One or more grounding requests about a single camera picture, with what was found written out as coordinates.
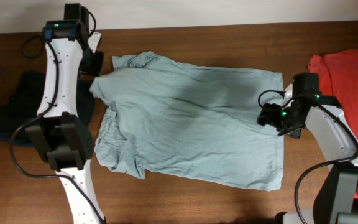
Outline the light blue t-shirt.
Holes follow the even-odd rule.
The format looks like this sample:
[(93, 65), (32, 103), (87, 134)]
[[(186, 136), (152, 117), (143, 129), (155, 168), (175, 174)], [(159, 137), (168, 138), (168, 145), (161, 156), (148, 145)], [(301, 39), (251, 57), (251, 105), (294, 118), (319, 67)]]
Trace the light blue t-shirt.
[(153, 52), (113, 57), (91, 85), (106, 105), (98, 162), (145, 178), (147, 171), (241, 189), (278, 190), (284, 139), (257, 124), (259, 95), (282, 90), (281, 73), (205, 67)]

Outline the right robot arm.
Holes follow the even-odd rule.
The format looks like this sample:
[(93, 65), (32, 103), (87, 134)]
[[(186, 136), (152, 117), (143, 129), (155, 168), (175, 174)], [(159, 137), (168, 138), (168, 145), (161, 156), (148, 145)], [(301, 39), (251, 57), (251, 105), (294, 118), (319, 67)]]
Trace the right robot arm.
[[(292, 95), (284, 104), (263, 103), (258, 124), (276, 128), (279, 135), (300, 138), (309, 130), (318, 142), (325, 161), (305, 170), (295, 184), (295, 212), (281, 212), (275, 223), (355, 223), (358, 224), (358, 140), (333, 96), (312, 93)], [(330, 167), (329, 174), (314, 200), (302, 210), (299, 189), (312, 171)]]

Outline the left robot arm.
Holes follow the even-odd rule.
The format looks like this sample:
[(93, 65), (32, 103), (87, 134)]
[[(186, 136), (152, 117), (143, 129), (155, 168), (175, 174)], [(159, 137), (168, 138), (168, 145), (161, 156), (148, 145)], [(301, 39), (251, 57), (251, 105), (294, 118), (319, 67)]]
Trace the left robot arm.
[(77, 84), (81, 73), (97, 77), (103, 53), (100, 36), (81, 19), (48, 21), (42, 31), (47, 72), (36, 118), (25, 126), (41, 160), (65, 189), (74, 223), (105, 223), (91, 180), (94, 142), (78, 117)]

